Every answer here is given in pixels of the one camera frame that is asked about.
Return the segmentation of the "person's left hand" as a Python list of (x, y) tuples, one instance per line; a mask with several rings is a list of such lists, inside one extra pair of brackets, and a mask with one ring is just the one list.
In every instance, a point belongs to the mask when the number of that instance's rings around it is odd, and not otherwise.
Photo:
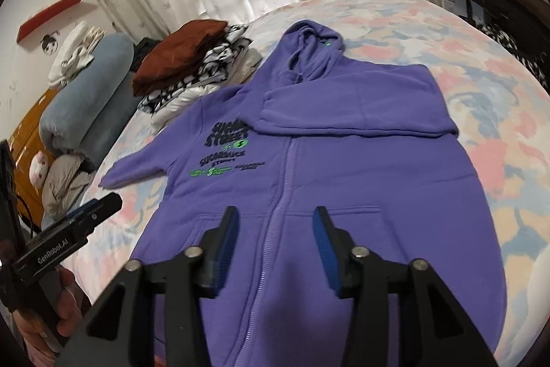
[[(72, 271), (62, 266), (58, 266), (57, 271), (62, 286), (57, 301), (58, 332), (61, 336), (69, 337), (82, 320), (85, 294), (77, 285)], [(16, 310), (12, 316), (24, 340), (28, 357), (34, 366), (53, 366), (55, 355), (46, 342), (47, 326), (41, 317), (27, 310), (22, 312)]]

